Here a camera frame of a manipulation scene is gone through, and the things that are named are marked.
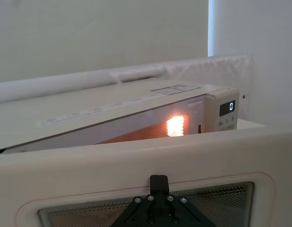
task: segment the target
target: digital display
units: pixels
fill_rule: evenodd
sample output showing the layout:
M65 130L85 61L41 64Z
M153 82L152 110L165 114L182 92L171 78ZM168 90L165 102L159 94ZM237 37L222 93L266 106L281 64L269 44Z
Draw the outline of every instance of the digital display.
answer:
M235 110L235 100L222 104L220 106L220 117L229 114Z

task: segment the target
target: metal mesh grille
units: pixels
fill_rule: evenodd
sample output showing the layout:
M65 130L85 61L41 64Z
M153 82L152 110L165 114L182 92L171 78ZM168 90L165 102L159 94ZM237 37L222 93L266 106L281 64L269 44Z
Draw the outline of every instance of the metal mesh grille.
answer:
M172 192L185 196L217 227L247 227L253 183L236 183ZM39 211L43 227L109 227L132 198L46 208Z

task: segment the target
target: white surface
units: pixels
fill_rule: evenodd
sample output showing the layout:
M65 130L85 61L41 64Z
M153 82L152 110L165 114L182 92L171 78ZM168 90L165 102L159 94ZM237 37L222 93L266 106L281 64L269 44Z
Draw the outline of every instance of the white surface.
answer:
M214 0L213 54L253 54L250 119L292 125L292 0Z
M206 57L207 15L207 0L0 0L0 82Z
M239 117L248 119L252 73L251 55L160 62L0 83L0 103L124 83L150 76L238 88Z
M245 121L243 119L237 119L237 128L236 129L249 129L249 128L258 128L264 127L263 124L258 124L255 122Z
M250 226L292 226L292 130L268 127L2 155L0 226L40 227L40 208L148 194L157 174L171 191L252 181Z
M114 109L119 109L119 108L130 108L128 106L130 105L136 105L136 104L140 104L142 102L146 102L146 101L150 101L153 99L157 99L157 98L162 98L165 95L162 94L153 94L153 95L149 95L149 96L143 96L143 97L136 97L130 100L125 100L125 101L120 101L117 103L113 103L113 104L108 104L105 106L97 106L95 108L91 108L88 110L81 110L75 113L68 113L65 115L61 115L61 116L56 116L56 117L51 117L42 121L38 121L38 125L43 127L43 126L49 126L49 125L53 125L53 124L57 124L57 123L62 123L65 121L71 121L73 119L79 118L79 117L86 117L88 115L93 115L93 114L102 114L104 112L108 112Z
M193 85L201 88L170 96L166 95L136 105L129 105L125 108L112 109L107 112L71 119L47 127L40 127L38 124L39 121L45 119L55 119L58 116L77 113L86 109L154 95L156 93L151 91L153 89L178 84ZM203 96L208 92L221 88L223 87L192 84L176 80L146 79L54 96L2 103L0 104L0 149L57 136L61 133L111 121L112 119L175 103L180 100Z

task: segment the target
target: control buttons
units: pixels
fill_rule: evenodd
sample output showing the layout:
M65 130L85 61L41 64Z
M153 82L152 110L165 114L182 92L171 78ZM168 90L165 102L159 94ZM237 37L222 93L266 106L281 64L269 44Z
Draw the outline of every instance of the control buttons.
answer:
M223 121L218 122L218 126L223 126L223 125L228 125L228 124L233 124L233 121L235 121L235 117L228 117L224 119Z

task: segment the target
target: white wall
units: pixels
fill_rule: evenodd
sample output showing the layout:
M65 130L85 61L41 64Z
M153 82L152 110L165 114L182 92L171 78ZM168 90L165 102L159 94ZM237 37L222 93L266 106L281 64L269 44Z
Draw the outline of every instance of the white wall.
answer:
M0 82L205 57L208 0L0 0Z
M292 0L211 1L212 54L254 56L251 120L292 125Z

